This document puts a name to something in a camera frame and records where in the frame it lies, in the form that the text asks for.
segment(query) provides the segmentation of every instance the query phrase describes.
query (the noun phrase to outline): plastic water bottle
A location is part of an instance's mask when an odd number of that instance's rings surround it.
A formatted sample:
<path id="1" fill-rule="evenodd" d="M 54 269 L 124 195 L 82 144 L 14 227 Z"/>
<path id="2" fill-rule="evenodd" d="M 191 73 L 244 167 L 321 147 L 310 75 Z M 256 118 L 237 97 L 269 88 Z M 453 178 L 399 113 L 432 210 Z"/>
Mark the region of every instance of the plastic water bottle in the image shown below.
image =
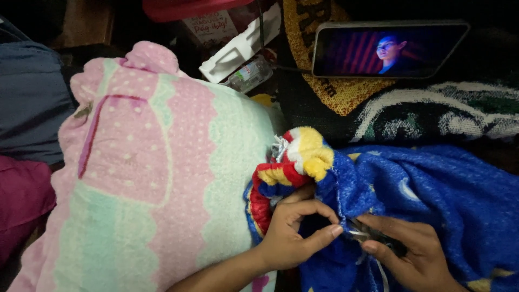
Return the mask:
<path id="1" fill-rule="evenodd" d="M 267 81 L 273 74 L 274 72 L 267 60 L 265 60 L 263 56 L 259 56 L 245 67 L 229 76 L 223 85 L 246 94 L 254 87 Z"/>

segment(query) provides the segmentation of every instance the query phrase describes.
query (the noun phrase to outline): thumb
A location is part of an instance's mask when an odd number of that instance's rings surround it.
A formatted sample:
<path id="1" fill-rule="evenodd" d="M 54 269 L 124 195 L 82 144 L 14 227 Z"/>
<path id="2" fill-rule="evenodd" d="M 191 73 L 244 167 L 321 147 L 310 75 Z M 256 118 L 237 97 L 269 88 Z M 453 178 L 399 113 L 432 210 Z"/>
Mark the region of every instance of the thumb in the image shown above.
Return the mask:
<path id="1" fill-rule="evenodd" d="M 367 240 L 362 243 L 362 249 L 385 265 L 393 275 L 403 274 L 404 270 L 408 268 L 405 262 L 399 259 L 389 247 L 378 241 Z"/>
<path id="2" fill-rule="evenodd" d="M 340 225 L 332 224 L 323 229 L 317 230 L 309 238 L 303 240 L 305 251 L 310 253 L 307 256 L 315 254 L 316 252 L 327 247 L 334 239 L 336 239 L 343 232 Z"/>

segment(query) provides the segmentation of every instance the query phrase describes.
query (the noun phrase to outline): phone screen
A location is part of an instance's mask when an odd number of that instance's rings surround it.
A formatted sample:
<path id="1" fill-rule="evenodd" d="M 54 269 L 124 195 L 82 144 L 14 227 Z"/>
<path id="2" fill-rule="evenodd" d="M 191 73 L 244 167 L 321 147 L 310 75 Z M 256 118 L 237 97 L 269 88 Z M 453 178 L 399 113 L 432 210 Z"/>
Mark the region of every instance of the phone screen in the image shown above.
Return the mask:
<path id="1" fill-rule="evenodd" d="M 313 74 L 430 77 L 468 29 L 466 24 L 323 28 L 316 41 Z"/>

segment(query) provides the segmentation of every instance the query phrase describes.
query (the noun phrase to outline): smartphone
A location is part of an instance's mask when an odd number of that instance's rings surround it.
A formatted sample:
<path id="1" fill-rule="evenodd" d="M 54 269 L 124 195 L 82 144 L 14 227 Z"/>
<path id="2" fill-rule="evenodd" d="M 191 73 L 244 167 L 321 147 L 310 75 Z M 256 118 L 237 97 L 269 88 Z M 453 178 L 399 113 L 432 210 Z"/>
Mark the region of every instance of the smartphone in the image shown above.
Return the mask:
<path id="1" fill-rule="evenodd" d="M 463 20 L 326 22 L 316 31 L 316 77 L 429 78 L 466 36 Z"/>

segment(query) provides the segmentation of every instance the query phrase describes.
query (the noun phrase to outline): red object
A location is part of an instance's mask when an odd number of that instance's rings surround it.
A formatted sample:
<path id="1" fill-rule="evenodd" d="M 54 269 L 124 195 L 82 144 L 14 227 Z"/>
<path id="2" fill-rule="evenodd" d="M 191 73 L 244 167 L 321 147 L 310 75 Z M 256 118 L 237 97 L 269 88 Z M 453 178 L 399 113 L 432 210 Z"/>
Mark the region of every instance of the red object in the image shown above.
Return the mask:
<path id="1" fill-rule="evenodd" d="M 0 268 L 56 205 L 50 168 L 0 156 Z"/>
<path id="2" fill-rule="evenodd" d="M 143 0 L 142 8 L 155 22 L 169 22 L 247 5 L 252 0 Z"/>

